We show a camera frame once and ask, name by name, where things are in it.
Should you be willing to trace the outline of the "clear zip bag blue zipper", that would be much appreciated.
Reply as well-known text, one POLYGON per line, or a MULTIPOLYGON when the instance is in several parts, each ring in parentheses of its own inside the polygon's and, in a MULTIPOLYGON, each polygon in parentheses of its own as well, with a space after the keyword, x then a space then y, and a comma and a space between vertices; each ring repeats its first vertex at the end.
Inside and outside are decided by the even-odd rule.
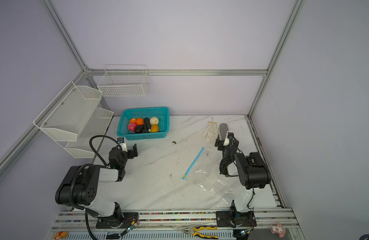
POLYGON ((207 148, 201 148, 182 179, 196 188, 211 194, 225 205, 234 202, 237 210, 251 208, 255 191, 241 185, 235 165, 227 176, 219 172, 219 155, 207 148))

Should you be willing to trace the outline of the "yellow orange toy fruit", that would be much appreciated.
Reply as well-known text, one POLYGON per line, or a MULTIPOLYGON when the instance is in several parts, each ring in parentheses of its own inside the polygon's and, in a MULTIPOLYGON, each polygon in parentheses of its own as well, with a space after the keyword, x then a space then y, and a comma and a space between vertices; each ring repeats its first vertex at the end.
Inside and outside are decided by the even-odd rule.
POLYGON ((156 125, 156 124, 151 125, 150 132, 151 133, 157 133, 157 132, 159 132, 159 126, 156 125))

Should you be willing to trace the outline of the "cream toy pear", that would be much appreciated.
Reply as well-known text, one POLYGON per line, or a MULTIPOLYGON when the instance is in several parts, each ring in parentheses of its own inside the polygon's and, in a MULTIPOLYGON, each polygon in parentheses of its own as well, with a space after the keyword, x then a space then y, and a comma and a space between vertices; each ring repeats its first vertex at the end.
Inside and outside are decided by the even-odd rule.
POLYGON ((158 125, 160 120, 157 117, 150 118, 150 124, 151 125, 158 125))

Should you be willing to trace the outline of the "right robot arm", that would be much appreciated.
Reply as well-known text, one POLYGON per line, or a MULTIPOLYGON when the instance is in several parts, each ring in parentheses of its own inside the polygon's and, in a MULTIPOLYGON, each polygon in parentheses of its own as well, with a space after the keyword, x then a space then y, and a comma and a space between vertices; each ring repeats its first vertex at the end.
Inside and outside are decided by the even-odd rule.
POLYGON ((222 152, 219 173, 227 178, 232 178, 233 175, 229 174, 228 167, 234 165, 237 170, 234 177, 237 177, 241 184, 236 197, 231 201, 230 208, 237 212, 251 211, 253 209, 251 205, 257 193, 271 182, 271 175, 266 163, 258 152, 245 155, 239 149, 239 141, 232 132, 227 132, 224 140, 217 137, 214 146, 222 152))

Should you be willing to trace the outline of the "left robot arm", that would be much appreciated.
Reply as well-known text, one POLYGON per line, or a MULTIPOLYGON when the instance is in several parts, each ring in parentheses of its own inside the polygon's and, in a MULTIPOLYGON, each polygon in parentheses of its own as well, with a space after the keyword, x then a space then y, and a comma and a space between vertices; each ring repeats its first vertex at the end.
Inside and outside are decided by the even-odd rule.
POLYGON ((125 217, 120 205, 100 195, 98 186, 99 183, 115 183, 124 179, 128 160, 139 155, 137 145, 133 145, 129 150, 123 137, 115 140, 106 135, 95 135, 90 138, 89 146, 103 164, 70 167, 56 191, 55 201, 59 205, 85 211, 87 215, 98 219, 122 222, 125 217), (108 162, 94 148, 93 140, 97 138, 109 139, 116 143, 109 152, 108 162))

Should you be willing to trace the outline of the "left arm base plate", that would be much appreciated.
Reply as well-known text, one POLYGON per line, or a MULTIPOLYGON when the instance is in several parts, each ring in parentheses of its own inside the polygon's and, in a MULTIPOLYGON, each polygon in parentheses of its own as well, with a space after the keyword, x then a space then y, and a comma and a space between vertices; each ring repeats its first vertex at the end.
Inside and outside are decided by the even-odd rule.
POLYGON ((132 223, 137 223, 139 219, 138 212, 123 213, 121 219, 114 216, 98 218, 96 229, 127 229, 132 226, 132 223))

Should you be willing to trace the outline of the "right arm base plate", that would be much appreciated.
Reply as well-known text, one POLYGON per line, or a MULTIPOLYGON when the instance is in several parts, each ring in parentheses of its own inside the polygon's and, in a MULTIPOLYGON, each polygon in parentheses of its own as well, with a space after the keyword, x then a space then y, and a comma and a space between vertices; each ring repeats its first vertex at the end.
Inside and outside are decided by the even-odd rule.
POLYGON ((229 211, 217 211, 216 213, 216 224, 218 227, 256 227, 256 217, 253 211, 245 213, 235 212, 230 213, 229 211))

